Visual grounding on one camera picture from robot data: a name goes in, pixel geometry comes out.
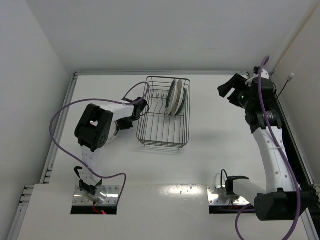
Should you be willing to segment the white black rimmed plate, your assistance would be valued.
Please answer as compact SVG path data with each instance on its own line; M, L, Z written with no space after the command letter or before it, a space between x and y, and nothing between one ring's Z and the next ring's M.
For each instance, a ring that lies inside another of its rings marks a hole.
M180 107L180 104L183 100L184 90L183 90L183 82L181 79L176 80L176 92L175 92L175 98L173 100L173 107L171 109L171 112L169 115L174 116L178 108Z

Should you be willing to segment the small blue patterned plate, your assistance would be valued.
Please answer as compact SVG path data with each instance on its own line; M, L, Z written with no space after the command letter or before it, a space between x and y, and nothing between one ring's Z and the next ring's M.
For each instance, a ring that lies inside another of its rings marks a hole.
M178 108L178 110L176 111L175 115L179 115L181 114L181 112L183 111L184 107L185 107L185 103L186 103L186 100L187 100L187 89L184 88L183 89L183 99L182 99L182 102Z

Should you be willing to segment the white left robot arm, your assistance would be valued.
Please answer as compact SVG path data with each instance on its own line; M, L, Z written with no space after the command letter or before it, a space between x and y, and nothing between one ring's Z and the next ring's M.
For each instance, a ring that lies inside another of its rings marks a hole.
M136 100L123 98L119 103L98 106L87 105L77 127L75 137L81 148L83 168L78 174L79 188L91 197L98 196L102 185L99 155L101 148L116 137L119 131L133 127L140 119L148 102L141 97Z

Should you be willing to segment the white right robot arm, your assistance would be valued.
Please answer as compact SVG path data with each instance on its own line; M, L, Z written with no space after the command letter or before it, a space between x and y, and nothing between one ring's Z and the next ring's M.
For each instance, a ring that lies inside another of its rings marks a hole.
M261 86L258 76L245 79L235 74L219 86L218 93L232 105L245 110L245 120L260 150L266 187L261 188L247 176L228 176L225 192L228 196L241 196L253 205L261 221L289 221L303 212L297 201L297 187L284 160L282 122L273 109L275 90L268 73L262 73Z

